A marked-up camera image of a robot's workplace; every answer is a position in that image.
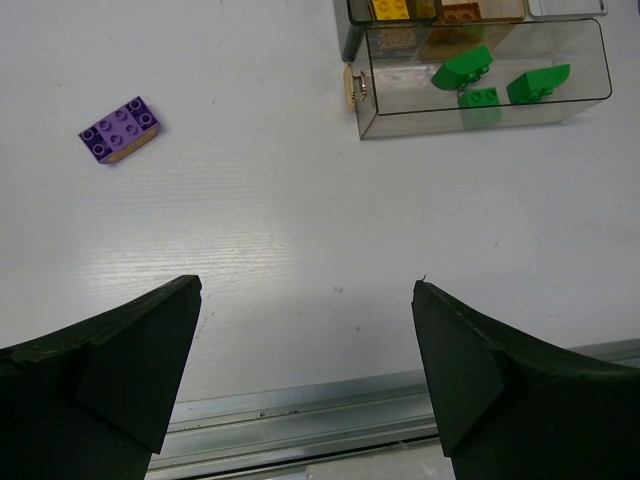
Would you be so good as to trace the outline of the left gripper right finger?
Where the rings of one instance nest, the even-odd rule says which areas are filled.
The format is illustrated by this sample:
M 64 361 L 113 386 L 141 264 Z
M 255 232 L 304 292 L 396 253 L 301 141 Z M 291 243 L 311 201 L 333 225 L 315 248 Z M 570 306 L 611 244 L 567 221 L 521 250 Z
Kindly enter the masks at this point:
M 635 479 L 639 370 L 566 350 L 418 281 L 412 312 L 459 479 Z

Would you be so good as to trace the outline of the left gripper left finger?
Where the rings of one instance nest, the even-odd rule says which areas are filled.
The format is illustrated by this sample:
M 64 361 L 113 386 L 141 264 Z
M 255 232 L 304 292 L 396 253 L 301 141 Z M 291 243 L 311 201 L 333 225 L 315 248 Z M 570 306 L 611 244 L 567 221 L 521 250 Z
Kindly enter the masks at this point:
M 201 289 L 183 275 L 2 349 L 2 478 L 144 478 L 168 430 Z

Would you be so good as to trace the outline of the purple lego brick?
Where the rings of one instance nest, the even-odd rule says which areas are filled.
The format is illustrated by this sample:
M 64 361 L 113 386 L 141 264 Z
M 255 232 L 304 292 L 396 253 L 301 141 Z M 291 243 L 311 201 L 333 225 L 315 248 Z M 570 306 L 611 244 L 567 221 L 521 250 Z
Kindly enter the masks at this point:
M 78 138 L 99 164 L 115 164 L 153 140 L 161 123 L 137 96 L 85 128 Z

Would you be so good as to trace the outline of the green sloped lego brick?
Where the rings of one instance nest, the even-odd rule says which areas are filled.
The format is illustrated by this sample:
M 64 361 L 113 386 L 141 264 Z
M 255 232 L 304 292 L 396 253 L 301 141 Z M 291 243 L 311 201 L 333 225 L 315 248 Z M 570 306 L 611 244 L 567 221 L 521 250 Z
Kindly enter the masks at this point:
M 522 73 L 507 86 L 512 104 L 538 103 L 564 84 L 571 73 L 569 64 L 561 64 Z

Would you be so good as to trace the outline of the brown lego brick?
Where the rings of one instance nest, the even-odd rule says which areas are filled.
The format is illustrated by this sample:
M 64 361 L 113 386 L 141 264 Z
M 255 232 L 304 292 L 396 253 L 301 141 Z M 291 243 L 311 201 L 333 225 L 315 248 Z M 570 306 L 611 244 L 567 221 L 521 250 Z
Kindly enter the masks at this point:
M 477 1 L 442 1 L 440 21 L 444 24 L 476 22 L 482 19 Z

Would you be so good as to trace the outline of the yellow lego brick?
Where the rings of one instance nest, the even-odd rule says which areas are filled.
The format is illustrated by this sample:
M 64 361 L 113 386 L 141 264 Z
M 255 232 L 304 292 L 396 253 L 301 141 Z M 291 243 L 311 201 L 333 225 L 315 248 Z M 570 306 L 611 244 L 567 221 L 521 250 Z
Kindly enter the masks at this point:
M 409 20 L 406 0 L 370 0 L 370 10 L 376 21 Z

